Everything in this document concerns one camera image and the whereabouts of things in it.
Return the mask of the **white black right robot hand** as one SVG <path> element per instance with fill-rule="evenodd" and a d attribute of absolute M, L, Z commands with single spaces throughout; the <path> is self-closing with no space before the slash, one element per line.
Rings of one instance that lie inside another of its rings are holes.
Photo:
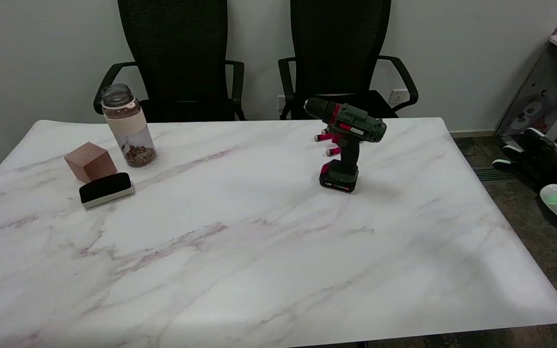
<path fill-rule="evenodd" d="M 502 148 L 503 159 L 494 160 L 496 170 L 511 173 L 526 187 L 539 193 L 557 184 L 557 143 L 535 128 L 528 128 L 516 139 L 516 145 Z"/>

